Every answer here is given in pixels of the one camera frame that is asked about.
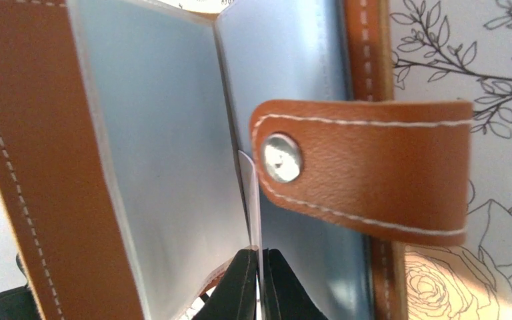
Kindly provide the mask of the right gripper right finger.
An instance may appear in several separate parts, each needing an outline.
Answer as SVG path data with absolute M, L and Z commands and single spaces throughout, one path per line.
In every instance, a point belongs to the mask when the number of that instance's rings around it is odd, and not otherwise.
M 266 319 L 327 319 L 277 249 L 263 251 L 263 280 Z

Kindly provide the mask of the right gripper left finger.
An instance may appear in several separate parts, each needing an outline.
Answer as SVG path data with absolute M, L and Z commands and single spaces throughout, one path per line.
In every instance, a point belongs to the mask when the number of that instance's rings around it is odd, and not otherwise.
M 193 320 L 254 320 L 256 280 L 257 252 L 251 249 L 238 251 Z

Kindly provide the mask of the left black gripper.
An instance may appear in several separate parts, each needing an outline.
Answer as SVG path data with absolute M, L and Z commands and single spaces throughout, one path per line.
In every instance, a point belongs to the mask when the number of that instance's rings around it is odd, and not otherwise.
M 40 320 L 35 298 L 28 283 L 0 292 L 0 319 Z

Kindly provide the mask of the brown leather card holder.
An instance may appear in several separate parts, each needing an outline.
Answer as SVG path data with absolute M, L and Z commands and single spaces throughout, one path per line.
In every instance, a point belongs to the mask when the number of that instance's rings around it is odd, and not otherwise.
M 466 238 L 470 102 L 396 102 L 387 1 L 0 1 L 0 193 L 40 319 L 178 319 L 251 249 L 327 319 L 406 319 Z

